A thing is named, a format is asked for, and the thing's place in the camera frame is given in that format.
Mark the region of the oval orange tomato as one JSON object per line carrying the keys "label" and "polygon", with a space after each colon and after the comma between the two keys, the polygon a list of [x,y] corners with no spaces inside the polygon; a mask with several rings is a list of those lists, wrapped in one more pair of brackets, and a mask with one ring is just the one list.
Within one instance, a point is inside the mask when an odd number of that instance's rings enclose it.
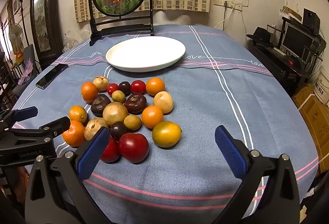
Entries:
{"label": "oval orange tomato", "polygon": [[81,106],[73,106],[69,110],[69,118],[72,121],[78,121],[84,124],[88,118],[88,114],[84,107]]}

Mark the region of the tan melon with stem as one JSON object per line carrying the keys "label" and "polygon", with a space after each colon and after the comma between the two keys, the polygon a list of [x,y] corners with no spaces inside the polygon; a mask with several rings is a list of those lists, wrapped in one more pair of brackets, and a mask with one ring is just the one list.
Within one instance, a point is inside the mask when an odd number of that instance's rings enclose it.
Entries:
{"label": "tan melon with stem", "polygon": [[102,127],[108,128],[108,124],[104,118],[96,117],[90,120],[84,130],[84,138],[90,141]]}

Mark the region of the large dark purple fruit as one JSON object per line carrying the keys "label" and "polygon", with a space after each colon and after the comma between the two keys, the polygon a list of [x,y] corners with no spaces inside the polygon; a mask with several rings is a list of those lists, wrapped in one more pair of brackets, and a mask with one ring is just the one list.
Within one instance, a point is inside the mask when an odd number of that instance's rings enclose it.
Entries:
{"label": "large dark purple fruit", "polygon": [[96,117],[103,116],[103,110],[105,107],[110,104],[110,98],[105,94],[99,94],[91,106],[91,111]]}

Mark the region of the dark purple tomato front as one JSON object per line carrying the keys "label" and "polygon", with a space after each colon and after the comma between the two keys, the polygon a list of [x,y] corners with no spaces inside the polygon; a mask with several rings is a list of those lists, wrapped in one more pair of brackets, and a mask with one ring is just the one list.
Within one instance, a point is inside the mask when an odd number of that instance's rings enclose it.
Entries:
{"label": "dark purple tomato front", "polygon": [[120,137],[128,133],[129,130],[122,121],[118,121],[110,127],[109,132],[116,141],[119,141]]}

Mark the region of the dark purple tomato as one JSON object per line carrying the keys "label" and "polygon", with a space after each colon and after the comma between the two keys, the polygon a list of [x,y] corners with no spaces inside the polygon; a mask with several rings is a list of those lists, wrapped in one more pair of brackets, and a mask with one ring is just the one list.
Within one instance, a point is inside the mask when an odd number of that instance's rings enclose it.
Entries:
{"label": "dark purple tomato", "polygon": [[120,137],[128,133],[129,130],[122,121],[118,121],[110,127],[109,132],[116,141],[119,141]]}
{"label": "dark purple tomato", "polygon": [[127,81],[119,84],[119,90],[124,93],[125,96],[129,96],[131,93],[131,84]]}

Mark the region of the small red cherry tomato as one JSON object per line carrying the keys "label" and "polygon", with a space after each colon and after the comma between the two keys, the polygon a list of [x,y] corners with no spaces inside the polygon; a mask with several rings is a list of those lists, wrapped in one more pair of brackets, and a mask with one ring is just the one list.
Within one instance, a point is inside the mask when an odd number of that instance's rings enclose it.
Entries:
{"label": "small red cherry tomato", "polygon": [[116,83],[110,83],[107,86],[107,93],[109,94],[109,96],[111,97],[111,95],[113,94],[113,92],[119,90],[119,86]]}

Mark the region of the small yellow fruit back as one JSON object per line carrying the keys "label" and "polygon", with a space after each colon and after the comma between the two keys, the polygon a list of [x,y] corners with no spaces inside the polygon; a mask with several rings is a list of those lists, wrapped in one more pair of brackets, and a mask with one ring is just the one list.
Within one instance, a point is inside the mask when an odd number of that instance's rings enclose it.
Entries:
{"label": "small yellow fruit back", "polygon": [[111,94],[111,98],[114,102],[124,103],[125,102],[125,94],[120,91],[116,90]]}

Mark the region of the small yellow fruit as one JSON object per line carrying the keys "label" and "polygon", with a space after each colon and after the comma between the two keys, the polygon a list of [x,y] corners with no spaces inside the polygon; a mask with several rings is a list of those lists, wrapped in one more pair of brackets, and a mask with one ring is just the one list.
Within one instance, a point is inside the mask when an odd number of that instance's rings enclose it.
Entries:
{"label": "small yellow fruit", "polygon": [[111,94],[111,98],[114,102],[124,103],[125,102],[125,94],[120,91],[116,90]]}
{"label": "small yellow fruit", "polygon": [[136,131],[142,126],[142,120],[136,115],[128,115],[124,121],[124,125],[131,131]]}

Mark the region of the small yellow fruit front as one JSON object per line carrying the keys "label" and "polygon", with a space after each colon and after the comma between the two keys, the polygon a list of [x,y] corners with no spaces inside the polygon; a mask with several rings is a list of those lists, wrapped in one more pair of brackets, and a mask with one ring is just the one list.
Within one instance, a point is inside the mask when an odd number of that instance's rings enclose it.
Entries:
{"label": "small yellow fruit front", "polygon": [[131,131],[136,131],[142,126],[142,120],[136,115],[128,115],[124,121],[124,125]]}

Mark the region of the large red tomato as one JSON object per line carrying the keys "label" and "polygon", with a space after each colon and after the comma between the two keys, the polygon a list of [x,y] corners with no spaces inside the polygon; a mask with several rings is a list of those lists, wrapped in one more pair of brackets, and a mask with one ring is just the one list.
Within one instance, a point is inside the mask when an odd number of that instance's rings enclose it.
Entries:
{"label": "large red tomato", "polygon": [[118,142],[113,137],[110,137],[108,145],[105,148],[100,159],[105,163],[112,163],[116,162],[119,157],[120,152]]}
{"label": "large red tomato", "polygon": [[149,143],[140,133],[126,133],[118,142],[120,154],[131,163],[142,162],[149,153]]}

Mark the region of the dark maroon ribbed fruit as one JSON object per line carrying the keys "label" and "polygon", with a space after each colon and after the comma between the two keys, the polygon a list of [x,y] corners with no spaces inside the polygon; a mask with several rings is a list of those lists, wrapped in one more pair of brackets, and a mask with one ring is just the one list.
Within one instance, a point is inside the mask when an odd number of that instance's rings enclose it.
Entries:
{"label": "dark maroon ribbed fruit", "polygon": [[132,94],[125,101],[124,105],[131,114],[141,114],[147,107],[146,97],[142,94]]}

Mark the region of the red tomato back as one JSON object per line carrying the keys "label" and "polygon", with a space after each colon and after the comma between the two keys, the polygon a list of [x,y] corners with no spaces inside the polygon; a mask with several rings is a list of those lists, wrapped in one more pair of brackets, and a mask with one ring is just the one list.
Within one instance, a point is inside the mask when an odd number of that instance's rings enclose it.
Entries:
{"label": "red tomato back", "polygon": [[134,80],[131,83],[132,94],[145,94],[146,92],[146,84],[142,80]]}

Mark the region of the orange tomato back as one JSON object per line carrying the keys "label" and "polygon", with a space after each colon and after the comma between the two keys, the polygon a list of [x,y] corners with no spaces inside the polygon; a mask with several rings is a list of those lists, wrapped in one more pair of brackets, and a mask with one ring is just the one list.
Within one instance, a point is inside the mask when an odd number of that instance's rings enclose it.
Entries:
{"label": "orange tomato back", "polygon": [[165,83],[161,78],[151,78],[146,83],[146,91],[154,97],[157,93],[165,90]]}

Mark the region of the large yellow orange tomato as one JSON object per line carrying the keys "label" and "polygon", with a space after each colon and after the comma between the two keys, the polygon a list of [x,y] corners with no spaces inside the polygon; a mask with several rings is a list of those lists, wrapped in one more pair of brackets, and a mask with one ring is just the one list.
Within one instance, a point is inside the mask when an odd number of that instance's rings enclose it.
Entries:
{"label": "large yellow orange tomato", "polygon": [[153,128],[152,139],[157,146],[170,148],[180,140],[181,134],[182,130],[178,124],[162,121]]}

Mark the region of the pale yellow melon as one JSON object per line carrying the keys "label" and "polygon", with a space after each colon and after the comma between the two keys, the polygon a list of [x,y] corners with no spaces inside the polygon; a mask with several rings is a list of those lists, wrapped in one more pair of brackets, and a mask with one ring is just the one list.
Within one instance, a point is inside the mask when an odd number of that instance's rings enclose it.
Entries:
{"label": "pale yellow melon", "polygon": [[173,110],[174,102],[168,92],[161,91],[154,96],[153,105],[160,108],[163,114],[168,114]]}

